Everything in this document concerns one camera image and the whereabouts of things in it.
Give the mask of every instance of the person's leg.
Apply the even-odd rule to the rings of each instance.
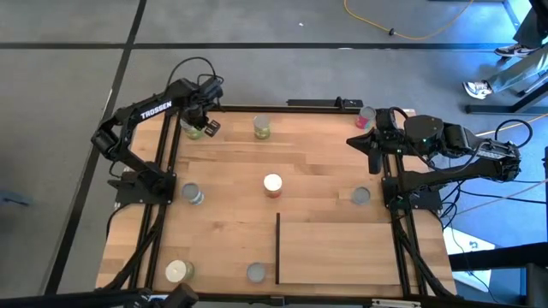
[[[495,49],[499,56],[522,56],[525,57],[542,46],[542,40],[546,38],[546,32],[539,29],[537,14],[533,9],[523,20],[520,28],[515,33],[514,40],[517,44]]]
[[[485,80],[493,92],[500,92],[515,83],[548,68],[548,45],[535,51],[511,67]]]

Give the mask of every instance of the grey floor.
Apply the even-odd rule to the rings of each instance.
[[[138,2],[0,1],[0,44],[124,43]],[[527,12],[523,3],[511,3],[522,18]],[[357,14],[412,35],[440,27],[465,5],[426,0],[349,0],[348,4]],[[426,42],[511,43],[514,31],[501,3],[475,3],[452,28]],[[350,18],[342,0],[158,0],[146,5],[136,42],[408,41],[388,37]],[[1,298],[37,294],[44,286],[91,148],[89,138],[109,97],[121,55],[121,50],[0,50],[0,187],[33,198],[27,208],[13,204],[0,208]],[[172,67],[188,56],[212,60],[226,79],[224,104],[360,98],[373,107],[414,108],[474,132],[491,130],[508,119],[463,112],[463,105],[477,102],[464,93],[460,83],[503,69],[488,50],[134,50],[116,107],[160,92]],[[203,64],[189,63],[179,74],[193,78],[206,69]],[[512,91],[506,91],[482,103],[515,101]],[[546,119],[533,125],[536,132],[546,126]],[[520,140],[524,135],[515,129],[501,138]],[[523,149],[522,180],[544,178],[540,158],[545,146],[537,133]],[[94,286],[114,199],[114,190],[106,184],[107,169],[108,163],[99,159],[60,292]],[[524,186],[476,180],[464,188],[506,194]],[[543,200],[544,189],[534,189],[523,198]],[[463,196],[459,206],[466,209],[483,201]],[[545,218],[542,205],[500,202],[457,217],[454,226],[499,246],[514,246],[546,240]],[[510,276],[515,278],[513,273],[493,275],[492,288],[498,297],[515,292],[515,285],[506,282]]]

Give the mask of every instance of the white sneaker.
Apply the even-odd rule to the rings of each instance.
[[[493,90],[486,81],[462,82],[462,87],[469,96],[477,99],[484,99],[492,94]]]
[[[499,56],[520,56],[526,57],[536,51],[538,48],[527,48],[522,44],[513,44],[511,46],[500,47],[495,49],[495,53]]]

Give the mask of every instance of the can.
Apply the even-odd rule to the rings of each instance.
[[[192,205],[199,205],[204,201],[204,194],[196,183],[187,183],[182,187],[182,197]]]
[[[247,266],[247,278],[250,282],[260,283],[265,279],[265,276],[266,268],[264,264],[255,262]]]
[[[282,194],[282,177],[277,174],[265,176],[265,194],[270,198],[277,198]]]
[[[202,133],[196,127],[186,123],[183,119],[181,119],[179,123],[181,124],[182,130],[185,132],[187,137],[191,140],[200,139],[204,135],[204,133]]]
[[[355,124],[358,128],[363,129],[367,133],[373,128],[373,125],[375,125],[375,116],[377,116],[377,112],[375,112],[374,108],[368,106],[362,107],[358,117],[356,117]]]
[[[165,277],[169,282],[189,280],[194,276],[194,265],[189,261],[173,260],[165,268]]]
[[[255,138],[267,139],[271,136],[271,120],[268,115],[257,115],[253,118]]]
[[[371,193],[365,187],[357,187],[352,192],[352,202],[354,204],[364,205],[369,202],[369,199],[371,199]]]

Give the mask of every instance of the wooden table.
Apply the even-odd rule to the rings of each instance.
[[[254,138],[254,116],[212,112],[210,117],[222,124],[214,138],[190,140],[182,135],[175,170],[176,195],[167,210],[154,290],[167,293],[173,289],[176,284],[165,278],[165,267],[174,259],[182,259],[196,268],[188,284],[198,293],[401,296],[399,284],[275,284],[278,212],[286,222],[341,223],[390,223],[390,214],[384,207],[382,175],[370,175],[366,156],[345,143],[347,138],[361,134],[354,125],[355,115],[269,114],[272,133],[267,140]],[[401,125],[402,118],[397,120]],[[157,116],[137,128],[132,150],[139,157],[153,160],[162,121],[163,117]],[[404,164],[406,170],[426,170],[416,157],[405,157]],[[263,179],[269,173],[283,178],[280,198],[264,195]],[[187,182],[200,185],[205,194],[202,205],[192,206],[180,196]],[[358,186],[371,191],[370,204],[357,206],[350,202],[350,193]],[[114,218],[98,287],[108,283],[133,253],[143,208],[130,205]],[[438,220],[425,210],[415,210],[414,220],[422,257],[445,287],[455,293]],[[391,235],[385,237],[392,243]],[[411,259],[406,257],[412,290],[417,293]],[[266,278],[260,284],[246,277],[247,266],[253,262],[266,265]],[[145,257],[140,286],[147,265]]]

